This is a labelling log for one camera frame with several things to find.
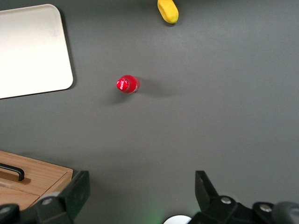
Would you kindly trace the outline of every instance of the dark gray tabletop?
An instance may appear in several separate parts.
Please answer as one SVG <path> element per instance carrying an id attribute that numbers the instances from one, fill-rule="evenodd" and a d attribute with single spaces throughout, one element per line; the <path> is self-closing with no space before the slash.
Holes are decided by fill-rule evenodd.
<path id="1" fill-rule="evenodd" d="M 196 170 L 246 206 L 299 201 L 299 1 L 1 0 L 55 5 L 75 82 L 0 100 L 0 150 L 89 170 L 78 224 L 192 216 Z M 142 84 L 116 89 L 124 74 Z"/>

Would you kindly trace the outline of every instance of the red plastic cap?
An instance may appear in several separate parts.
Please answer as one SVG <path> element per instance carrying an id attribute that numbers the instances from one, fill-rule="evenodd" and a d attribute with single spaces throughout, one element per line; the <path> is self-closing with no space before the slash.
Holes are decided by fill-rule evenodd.
<path id="1" fill-rule="evenodd" d="M 129 88 L 129 82 L 126 79 L 121 78 L 117 81 L 116 86 L 119 90 L 125 91 L 127 88 Z"/>

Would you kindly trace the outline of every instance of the screw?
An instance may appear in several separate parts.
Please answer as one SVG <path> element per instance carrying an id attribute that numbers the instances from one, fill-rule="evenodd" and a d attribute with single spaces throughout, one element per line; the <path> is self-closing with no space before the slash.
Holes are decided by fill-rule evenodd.
<path id="1" fill-rule="evenodd" d="M 231 204 L 232 201 L 228 197 L 222 197 L 221 202 L 224 204 Z"/>
<path id="2" fill-rule="evenodd" d="M 3 209 L 0 210 L 0 214 L 4 214 L 4 213 L 7 213 L 10 211 L 10 208 L 9 207 L 5 207 Z"/>
<path id="3" fill-rule="evenodd" d="M 268 206 L 266 204 L 261 204 L 260 209 L 265 211 L 265 212 L 272 212 L 272 209 L 270 208 L 270 206 Z"/>
<path id="4" fill-rule="evenodd" d="M 42 201 L 42 205 L 47 205 L 50 204 L 52 202 L 52 198 L 48 198 Z"/>

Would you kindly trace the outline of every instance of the yellow sponge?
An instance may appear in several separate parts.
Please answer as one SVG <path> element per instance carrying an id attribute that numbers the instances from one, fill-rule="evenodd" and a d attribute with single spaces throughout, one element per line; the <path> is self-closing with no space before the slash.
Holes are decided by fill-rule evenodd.
<path id="1" fill-rule="evenodd" d="M 166 22 L 174 24 L 178 21 L 178 9 L 172 0 L 158 0 L 158 9 Z"/>

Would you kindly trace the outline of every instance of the metal handle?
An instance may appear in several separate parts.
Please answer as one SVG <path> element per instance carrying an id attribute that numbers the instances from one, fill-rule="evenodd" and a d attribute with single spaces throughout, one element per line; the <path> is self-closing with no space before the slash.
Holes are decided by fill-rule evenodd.
<path id="1" fill-rule="evenodd" d="M 9 166 L 9 165 L 3 164 L 3 163 L 0 163 L 0 168 L 3 168 L 3 169 L 7 169 L 7 170 L 10 170 L 10 171 L 17 172 L 17 173 L 19 174 L 19 181 L 24 180 L 25 172 L 24 172 L 24 170 L 22 170 L 21 168 L 13 167 L 13 166 Z"/>

